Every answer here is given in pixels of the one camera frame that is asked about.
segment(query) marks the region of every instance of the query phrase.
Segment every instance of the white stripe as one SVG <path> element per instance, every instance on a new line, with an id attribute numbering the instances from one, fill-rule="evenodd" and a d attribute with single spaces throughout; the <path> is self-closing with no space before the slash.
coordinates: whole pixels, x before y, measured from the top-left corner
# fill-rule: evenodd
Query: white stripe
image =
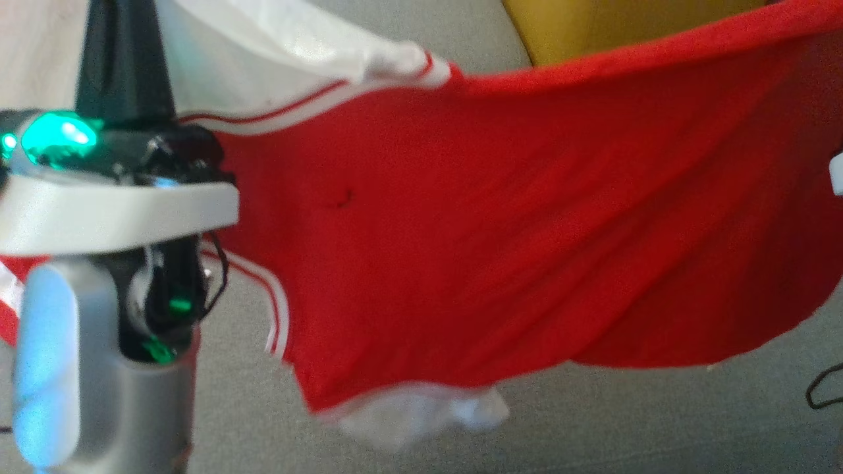
<path id="1" fill-rule="evenodd" d="M 217 248 L 211 242 L 202 241 L 203 250 L 209 251 L 212 254 L 216 255 Z M 287 338 L 289 334 L 289 327 L 290 327 L 290 309 L 289 304 L 287 303 L 287 294 L 284 293 L 284 288 L 281 286 L 281 282 L 278 281 L 278 278 L 275 276 L 274 273 L 267 270 L 256 263 L 249 261 L 242 256 L 239 256 L 231 251 L 225 251 L 226 257 L 233 263 L 245 268 L 249 272 L 255 274 L 261 281 L 266 283 L 266 286 L 269 287 L 271 290 L 271 294 L 268 294 L 269 298 L 275 301 L 275 305 L 271 305 L 270 308 L 270 324 L 271 329 L 269 332 L 269 336 L 266 339 L 266 351 L 270 352 L 272 347 L 272 341 L 275 339 L 275 335 L 278 335 L 278 345 L 276 347 L 276 351 L 272 354 L 278 356 L 279 358 L 284 355 L 284 349 L 287 346 Z M 244 275 L 249 279 L 253 279 L 250 275 Z M 279 326 L 276 327 L 276 320 L 278 320 Z"/>
<path id="2" fill-rule="evenodd" d="M 0 302 L 3 302 L 20 318 L 20 307 L 24 302 L 24 284 L 0 261 Z"/>
<path id="3" fill-rule="evenodd" d="M 343 104 L 349 100 L 355 99 L 356 97 L 360 97 L 376 90 L 399 88 L 436 89 L 447 83 L 450 77 L 451 68 L 448 63 L 434 57 L 431 70 L 428 71 L 423 78 L 414 81 L 383 80 L 371 81 L 368 83 L 350 83 L 331 90 L 330 92 L 306 102 L 289 112 L 267 118 L 263 121 L 230 123 L 212 118 L 200 118 L 190 121 L 190 123 L 201 125 L 217 132 L 226 132 L 233 135 L 261 135 L 263 133 L 274 132 L 276 130 L 291 127 L 330 110 L 339 104 Z M 255 110 L 254 112 L 245 112 L 241 116 L 261 115 L 264 114 Z"/>

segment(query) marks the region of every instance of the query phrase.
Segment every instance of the red stripe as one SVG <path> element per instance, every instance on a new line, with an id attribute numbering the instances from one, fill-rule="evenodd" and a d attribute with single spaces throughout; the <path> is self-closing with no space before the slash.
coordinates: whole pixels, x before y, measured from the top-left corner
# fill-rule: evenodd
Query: red stripe
<path id="1" fill-rule="evenodd" d="M 414 79 L 416 79 L 416 80 L 424 78 L 429 72 L 431 72 L 433 70 L 433 55 L 430 53 L 430 51 L 424 51 L 424 54 L 425 54 L 425 58 L 427 59 L 427 64 L 414 77 Z M 293 102 L 292 104 L 287 105 L 286 107 L 283 107 L 281 109 L 274 110 L 272 112 L 267 112 L 262 116 L 246 117 L 246 118 L 231 118 L 231 117 L 215 116 L 213 114 L 195 114 L 195 115 L 192 115 L 192 116 L 181 117 L 179 120 L 181 120 L 181 121 L 214 120 L 214 121 L 222 121 L 222 122 L 231 123 L 231 124 L 245 124 L 245 123 L 254 123 L 254 122 L 257 122 L 257 121 L 269 120 L 269 119 L 275 118 L 277 116 L 286 114 L 286 113 L 288 113 L 288 112 L 290 112 L 294 109 L 297 109 L 297 108 L 299 108 L 303 105 L 308 104 L 309 102 L 313 102 L 314 100 L 317 100 L 319 97 L 322 97 L 323 95 L 328 94 L 330 91 L 338 89 L 338 88 L 340 88 L 344 85 L 348 85 L 348 84 L 349 84 L 349 82 L 345 81 L 345 80 L 335 82 L 335 83 L 333 83 L 333 84 L 331 84 L 331 85 L 329 85 L 329 86 L 327 86 L 323 89 L 320 89 L 320 90 L 314 92 L 313 94 L 305 97 L 304 99 L 301 99 L 297 102 Z"/>
<path id="2" fill-rule="evenodd" d="M 424 51 L 424 56 L 425 58 L 427 58 L 427 64 L 425 65 L 424 69 L 422 69 L 421 71 L 419 71 L 418 74 L 416 74 L 416 79 L 421 79 L 427 76 L 427 73 L 433 70 L 433 55 L 430 54 L 430 51 Z"/>
<path id="3" fill-rule="evenodd" d="M 319 97 L 321 97 L 325 94 L 328 94 L 330 91 L 332 91 L 334 89 L 338 89 L 338 88 L 340 88 L 344 85 L 347 85 L 347 84 L 348 84 L 348 81 L 339 81 L 339 82 L 333 83 L 333 84 L 329 85 L 328 87 L 326 87 L 324 89 L 321 89 L 321 90 L 318 90 L 315 93 L 305 97 L 304 99 L 299 100 L 298 102 L 293 102 L 292 104 L 287 105 L 286 107 L 284 107 L 282 109 L 279 109 L 279 110 L 267 112 L 262 116 L 247 117 L 247 118 L 231 118 L 231 117 L 215 116 L 213 114 L 196 114 L 196 115 L 193 115 L 193 116 L 182 117 L 180 120 L 181 121 L 195 121 L 195 120 L 206 119 L 206 120 L 224 121 L 226 123 L 232 123 L 232 124 L 244 124 L 244 123 L 253 123 L 253 122 L 256 122 L 256 121 L 269 120 L 269 119 L 275 118 L 279 115 L 286 114 L 287 112 L 289 112 L 293 109 L 297 109 L 298 107 L 301 107 L 302 105 L 305 105 L 309 102 L 317 100 Z"/>
<path id="4" fill-rule="evenodd" d="M 216 253 L 211 252 L 210 250 L 204 250 L 203 249 L 202 254 L 204 254 L 205 256 L 210 256 L 210 257 L 219 259 L 219 256 Z M 253 280 L 256 280 L 266 290 L 266 292 L 269 294 L 270 299 L 272 301 L 272 318 L 275 321 L 275 334 L 272 335 L 272 345 L 270 347 L 270 353 L 275 354 L 276 351 L 278 350 L 278 339 L 281 336 L 281 319 L 278 316 L 279 315 L 278 301 L 276 299 L 275 290 L 272 289 L 272 286 L 263 277 L 261 277 L 260 275 L 258 275 L 256 273 L 253 273 L 252 271 L 244 268 L 242 265 L 238 264 L 236 261 L 229 260 L 228 263 L 232 267 L 236 268 L 237 270 L 239 270 L 240 272 L 245 274 L 247 277 L 250 277 Z"/>

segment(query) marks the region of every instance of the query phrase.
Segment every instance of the gray couch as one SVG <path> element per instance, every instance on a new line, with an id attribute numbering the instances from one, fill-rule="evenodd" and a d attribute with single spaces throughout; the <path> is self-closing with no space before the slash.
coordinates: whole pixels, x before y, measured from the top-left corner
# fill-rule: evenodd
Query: gray couch
<path id="1" fill-rule="evenodd" d="M 527 67 L 497 0 L 316 0 L 471 73 Z M 399 454 L 320 426 L 289 372 L 262 351 L 262 298 L 235 278 L 204 326 L 191 473 L 823 473 L 843 411 L 810 410 L 803 391 L 843 361 L 843 291 L 765 347 L 712 368 L 620 371 L 571 364 L 503 384 L 512 418 L 483 434 L 450 432 Z M 13 351 L 0 343 L 0 425 Z M 843 393 L 829 383 L 820 395 Z M 0 472 L 27 472 L 0 436 Z"/>

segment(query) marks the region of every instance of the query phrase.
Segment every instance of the white fabric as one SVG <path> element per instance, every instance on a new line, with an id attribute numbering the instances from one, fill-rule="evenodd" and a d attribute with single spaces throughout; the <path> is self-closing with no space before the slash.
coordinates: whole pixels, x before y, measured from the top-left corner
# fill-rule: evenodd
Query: white fabric
<path id="1" fill-rule="evenodd" d="M 212 130 L 270 132 L 375 89 L 432 89 L 450 77 L 448 63 L 421 47 L 371 35 L 301 0 L 157 4 L 176 108 Z M 0 109 L 72 108 L 86 6 L 86 0 L 0 5 Z M 233 256 L 233 263 L 272 298 L 270 341 L 277 341 L 275 354 L 282 355 L 287 302 L 281 284 L 252 262 Z M 19 287 L 7 276 L 0 272 L 0 298 L 14 304 Z M 394 449 L 452 425 L 497 426 L 508 408 L 494 389 L 420 383 L 366 394 L 318 416 L 344 433 Z"/>
<path id="2" fill-rule="evenodd" d="M 20 317 L 20 305 L 24 301 L 24 284 L 0 261 L 0 303 L 14 310 Z"/>

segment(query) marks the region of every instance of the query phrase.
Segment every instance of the black wire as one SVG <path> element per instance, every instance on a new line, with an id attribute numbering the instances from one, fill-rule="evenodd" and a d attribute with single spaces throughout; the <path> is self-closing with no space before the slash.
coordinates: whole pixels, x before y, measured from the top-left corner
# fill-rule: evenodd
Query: black wire
<path id="1" fill-rule="evenodd" d="M 223 250 L 223 244 L 220 243 L 219 237 L 217 237 L 216 232 L 209 232 L 211 235 L 211 242 L 213 242 L 213 246 L 217 249 L 217 256 L 219 257 L 220 263 L 223 265 L 223 282 L 220 284 L 219 290 L 217 290 L 217 294 L 213 295 L 211 298 L 211 303 L 205 308 L 205 314 L 202 315 L 204 318 L 213 310 L 214 306 L 217 305 L 217 301 L 219 301 L 219 297 L 223 295 L 223 291 L 228 286 L 228 256 L 225 255 L 225 250 Z"/>
<path id="2" fill-rule="evenodd" d="M 817 377 L 815 379 L 813 379 L 813 382 L 811 382 L 811 385 L 808 385 L 808 389 L 805 391 L 805 398 L 808 400 L 808 406 L 809 407 L 813 408 L 814 410 L 819 410 L 820 408 L 825 408 L 828 405 L 834 405 L 836 403 L 843 403 L 843 396 L 833 398 L 833 399 L 827 400 L 827 401 L 822 401 L 820 403 L 816 403 L 816 402 L 813 401 L 813 391 L 814 391 L 814 389 L 816 389 L 817 386 L 819 384 L 821 384 L 823 382 L 823 380 L 825 380 L 826 377 L 828 377 L 830 374 L 833 374 L 834 372 L 837 372 L 839 370 L 843 370 L 843 364 L 837 364 L 835 366 L 827 368 L 826 370 L 823 370 L 822 372 L 819 373 L 819 375 L 817 375 Z"/>

